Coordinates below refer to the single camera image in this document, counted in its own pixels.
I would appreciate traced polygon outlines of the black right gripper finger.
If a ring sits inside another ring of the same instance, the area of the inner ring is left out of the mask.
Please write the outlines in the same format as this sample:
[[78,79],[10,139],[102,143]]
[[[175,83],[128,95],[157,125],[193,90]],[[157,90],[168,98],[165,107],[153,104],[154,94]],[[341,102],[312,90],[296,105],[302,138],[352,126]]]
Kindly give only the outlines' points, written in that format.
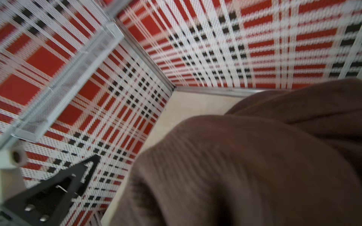
[[2,226],[59,226],[72,199],[83,196],[101,157],[93,155],[1,205]]

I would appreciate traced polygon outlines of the brown trousers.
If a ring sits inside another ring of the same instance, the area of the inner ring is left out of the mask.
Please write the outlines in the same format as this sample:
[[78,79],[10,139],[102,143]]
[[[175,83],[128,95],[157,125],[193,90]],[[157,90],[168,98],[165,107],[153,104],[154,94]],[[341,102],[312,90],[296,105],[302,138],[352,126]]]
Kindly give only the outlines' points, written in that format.
[[254,94],[134,162],[112,226],[359,226],[362,82]]

